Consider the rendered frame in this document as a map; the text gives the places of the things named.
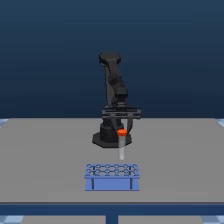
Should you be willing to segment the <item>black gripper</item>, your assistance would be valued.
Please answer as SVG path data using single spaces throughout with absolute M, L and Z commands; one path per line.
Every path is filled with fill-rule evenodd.
M 133 118 L 141 117 L 141 109 L 135 107 L 107 107 L 102 110 L 102 117 L 103 118 L 111 117 L 111 123 L 113 125 L 116 134 L 118 134 L 116 117 L 128 118 L 127 119 L 127 135 L 128 135 L 133 127 Z

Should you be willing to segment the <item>clear tube with orange cap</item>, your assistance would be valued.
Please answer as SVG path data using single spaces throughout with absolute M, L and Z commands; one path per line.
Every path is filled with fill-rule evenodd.
M 127 131 L 125 129 L 118 130 L 119 158 L 121 160 L 125 158 L 126 136 L 127 136 Z

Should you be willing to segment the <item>blue tube rack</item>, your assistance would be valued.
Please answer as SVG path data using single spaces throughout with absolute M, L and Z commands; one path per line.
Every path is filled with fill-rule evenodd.
M 137 164 L 87 164 L 86 191 L 138 191 L 140 172 Z

